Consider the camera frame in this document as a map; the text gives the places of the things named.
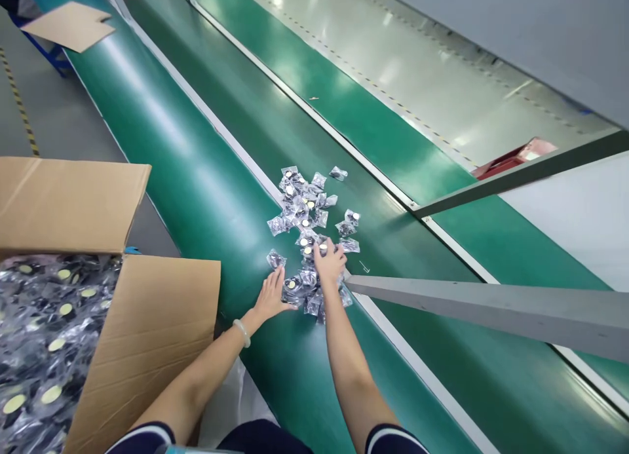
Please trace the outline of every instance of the pile of packaged items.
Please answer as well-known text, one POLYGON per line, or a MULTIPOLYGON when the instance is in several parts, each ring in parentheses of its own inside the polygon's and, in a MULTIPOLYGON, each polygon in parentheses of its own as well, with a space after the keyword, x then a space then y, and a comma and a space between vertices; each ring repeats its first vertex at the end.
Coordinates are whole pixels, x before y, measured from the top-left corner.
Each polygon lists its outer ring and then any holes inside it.
MULTIPOLYGON (((347 172, 334 167, 330 176, 343 181, 347 172)), ((282 180, 279 188, 283 192, 282 212, 267 222, 273 236, 285 233, 292 228, 299 229, 299 238, 295 242, 301 254, 301 270, 293 277, 284 281, 282 300, 295 306, 302 306, 305 314, 316 316, 317 322, 325 324, 326 310, 319 276, 315 269, 314 246, 319 245, 322 255, 328 251, 327 236, 314 231, 315 227, 326 228, 328 224, 327 208, 335 206, 336 195, 327 196, 325 192, 326 177, 316 172, 312 182, 308 182, 299 173, 296 166, 282 169, 282 180)), ((352 210, 345 212, 345 219, 335 226, 339 231, 339 244, 346 253, 360 252, 360 245, 355 239, 349 238, 356 233, 360 214, 352 210)), ((287 259, 273 249, 267 256, 272 269, 286 265, 287 259)), ((343 306, 352 305, 351 292, 343 285, 343 276, 339 277, 339 293, 343 306)))
POLYGON ((61 453, 105 323, 120 256, 0 263, 0 451, 61 453))

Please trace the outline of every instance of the bracelet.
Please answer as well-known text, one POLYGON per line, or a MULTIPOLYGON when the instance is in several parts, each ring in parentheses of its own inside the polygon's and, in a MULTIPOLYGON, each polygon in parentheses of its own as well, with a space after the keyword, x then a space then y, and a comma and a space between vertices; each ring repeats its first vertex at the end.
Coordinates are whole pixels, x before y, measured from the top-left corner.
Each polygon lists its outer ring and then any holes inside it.
POLYGON ((242 322, 237 318, 236 320, 234 320, 233 325, 238 326, 242 331, 242 335, 244 336, 244 347, 248 348, 249 346, 251 346, 251 338, 249 337, 249 333, 247 333, 244 324, 242 324, 242 322))

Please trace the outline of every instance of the open cardboard box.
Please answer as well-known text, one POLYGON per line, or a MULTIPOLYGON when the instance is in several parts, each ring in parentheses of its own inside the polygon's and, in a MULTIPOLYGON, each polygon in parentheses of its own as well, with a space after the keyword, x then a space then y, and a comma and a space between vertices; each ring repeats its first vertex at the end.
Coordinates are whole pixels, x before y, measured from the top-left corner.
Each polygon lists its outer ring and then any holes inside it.
MULTIPOLYGON (((0 158, 0 257, 122 254, 151 167, 0 158)), ((64 454, 102 453, 212 341, 221 263, 126 255, 64 454)))

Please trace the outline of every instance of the wrist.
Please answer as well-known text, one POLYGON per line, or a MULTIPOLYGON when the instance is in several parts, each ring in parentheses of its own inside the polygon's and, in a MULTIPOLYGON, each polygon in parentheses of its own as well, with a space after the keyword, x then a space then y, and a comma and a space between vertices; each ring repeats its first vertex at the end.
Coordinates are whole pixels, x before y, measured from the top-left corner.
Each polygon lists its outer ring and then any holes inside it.
POLYGON ((338 290, 339 288, 338 279, 332 277, 319 277, 319 282, 324 290, 338 290))
POLYGON ((256 308, 250 309, 244 316, 240 319, 242 324, 244 325, 245 330, 247 330, 247 334, 249 337, 253 336, 256 331, 262 326, 264 323, 264 319, 259 314, 259 311, 256 308))

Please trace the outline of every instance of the woman's left hand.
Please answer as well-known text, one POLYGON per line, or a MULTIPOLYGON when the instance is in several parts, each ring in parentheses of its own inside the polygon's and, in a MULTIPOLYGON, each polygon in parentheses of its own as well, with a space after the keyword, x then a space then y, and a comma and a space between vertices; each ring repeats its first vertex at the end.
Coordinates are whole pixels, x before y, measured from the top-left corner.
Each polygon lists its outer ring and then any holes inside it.
POLYGON ((256 305, 242 318, 242 322, 253 334, 266 320, 286 310, 297 310, 297 307, 282 301, 284 285, 284 267, 278 267, 262 282, 262 290, 257 297, 256 305))

